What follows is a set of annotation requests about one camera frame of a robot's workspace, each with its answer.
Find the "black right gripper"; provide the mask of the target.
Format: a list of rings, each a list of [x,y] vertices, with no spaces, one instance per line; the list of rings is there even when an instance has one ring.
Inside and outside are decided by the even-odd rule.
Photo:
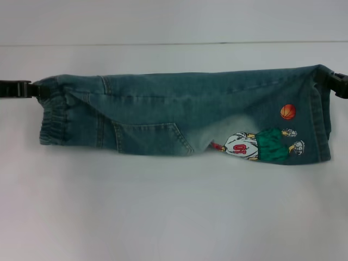
[[[319,85],[330,83],[330,89],[340,98],[348,98],[348,76],[332,71],[316,71],[315,82]]]

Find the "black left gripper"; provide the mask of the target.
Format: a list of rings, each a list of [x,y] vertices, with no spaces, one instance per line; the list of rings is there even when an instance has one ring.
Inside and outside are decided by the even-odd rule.
[[[47,86],[30,84],[25,80],[2,80],[0,83],[1,98],[49,98],[51,90]]]

